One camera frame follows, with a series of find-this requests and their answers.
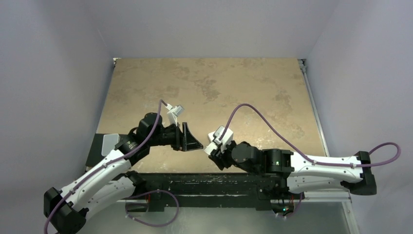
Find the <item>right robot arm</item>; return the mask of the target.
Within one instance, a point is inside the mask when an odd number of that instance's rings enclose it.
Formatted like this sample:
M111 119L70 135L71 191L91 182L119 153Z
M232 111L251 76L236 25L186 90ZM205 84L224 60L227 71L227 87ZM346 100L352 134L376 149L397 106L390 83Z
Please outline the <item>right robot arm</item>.
M235 166L249 174L276 177L274 194L286 198L291 193L341 189L353 195L376 195L377 185L367 152L349 157L308 156L290 150L260 150L247 142L226 146L210 143L204 152L220 170Z

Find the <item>red white remote control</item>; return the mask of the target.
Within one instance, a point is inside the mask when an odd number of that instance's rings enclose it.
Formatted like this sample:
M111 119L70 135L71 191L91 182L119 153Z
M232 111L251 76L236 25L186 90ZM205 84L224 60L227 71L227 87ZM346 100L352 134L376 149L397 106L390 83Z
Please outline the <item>red white remote control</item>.
M220 148L221 148L220 144L217 144L215 142L211 142L210 144L208 144L206 146L206 148L204 149L204 152L208 156L210 156L210 155L213 155L215 151L220 151Z

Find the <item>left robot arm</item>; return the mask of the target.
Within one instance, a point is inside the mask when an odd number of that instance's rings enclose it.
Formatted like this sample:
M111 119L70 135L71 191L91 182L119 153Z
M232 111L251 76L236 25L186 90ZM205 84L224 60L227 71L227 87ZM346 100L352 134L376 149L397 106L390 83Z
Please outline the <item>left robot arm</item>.
M148 199L164 190L151 188L132 166L150 153L151 147L170 146L175 151L201 150L203 145L188 129L172 117L167 127L159 113L147 113L127 135L121 137L108 155L88 172L69 185L54 187L44 194L44 227L53 225L59 234L76 234L87 220L118 200L125 198Z

